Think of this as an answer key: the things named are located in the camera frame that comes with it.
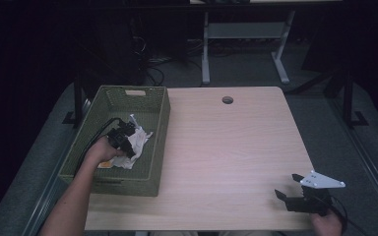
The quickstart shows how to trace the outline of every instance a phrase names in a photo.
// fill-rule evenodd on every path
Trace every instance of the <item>table top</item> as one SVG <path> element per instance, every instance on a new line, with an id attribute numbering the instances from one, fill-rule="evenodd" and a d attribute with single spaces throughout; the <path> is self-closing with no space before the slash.
<path id="1" fill-rule="evenodd" d="M 169 88 L 158 197 L 91 194 L 87 230 L 302 230 L 275 189 L 313 169 L 279 88 Z M 233 98 L 224 104 L 222 98 Z"/>

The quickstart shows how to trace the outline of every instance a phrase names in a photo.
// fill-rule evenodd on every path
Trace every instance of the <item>hole in table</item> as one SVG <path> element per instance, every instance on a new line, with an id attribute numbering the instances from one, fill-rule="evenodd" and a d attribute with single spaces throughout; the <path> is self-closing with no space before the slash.
<path id="1" fill-rule="evenodd" d="M 232 102 L 234 102 L 234 99 L 230 96 L 225 96 L 222 98 L 222 102 L 225 104 L 231 104 Z"/>

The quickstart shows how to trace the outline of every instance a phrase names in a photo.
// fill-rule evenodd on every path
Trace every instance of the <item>white metal frame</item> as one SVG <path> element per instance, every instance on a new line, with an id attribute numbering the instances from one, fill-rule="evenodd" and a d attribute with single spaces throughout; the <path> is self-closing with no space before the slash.
<path id="1" fill-rule="evenodd" d="M 294 11 L 289 12 L 285 22 L 209 23 L 208 12 L 206 12 L 204 21 L 204 53 L 202 55 L 202 83 L 208 85 L 211 82 L 208 60 L 209 38 L 279 38 L 281 44 L 277 51 L 272 52 L 272 59 L 278 70 L 281 82 L 288 84 L 289 78 L 287 77 L 281 58 L 290 32 L 290 26 L 293 22 L 294 13 Z"/>

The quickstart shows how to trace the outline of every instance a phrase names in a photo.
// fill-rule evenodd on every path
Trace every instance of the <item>green plastic basket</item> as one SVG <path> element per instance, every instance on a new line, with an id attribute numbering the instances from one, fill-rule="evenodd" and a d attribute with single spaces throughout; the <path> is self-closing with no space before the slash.
<path id="1" fill-rule="evenodd" d="M 166 88 L 102 86 L 99 88 L 75 141 L 66 156 L 59 177 L 72 182 L 83 150 L 110 118 L 128 122 L 134 114 L 146 133 L 154 132 L 131 170 L 97 169 L 93 193 L 155 197 L 161 176 L 170 102 Z M 107 127 L 107 133 L 117 122 Z"/>

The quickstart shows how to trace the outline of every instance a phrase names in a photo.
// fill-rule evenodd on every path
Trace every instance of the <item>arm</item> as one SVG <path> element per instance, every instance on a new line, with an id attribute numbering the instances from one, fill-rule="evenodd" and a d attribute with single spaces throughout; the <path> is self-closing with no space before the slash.
<path id="1" fill-rule="evenodd" d="M 314 226 L 314 231 L 317 236 L 341 236 L 342 223 L 339 217 L 330 209 L 327 215 L 321 216 L 317 213 L 312 213 L 311 222 Z"/>
<path id="2" fill-rule="evenodd" d="M 121 150 L 111 147 L 106 137 L 101 137 L 86 153 L 75 179 L 45 220 L 40 235 L 82 235 L 97 166 L 123 154 Z"/>

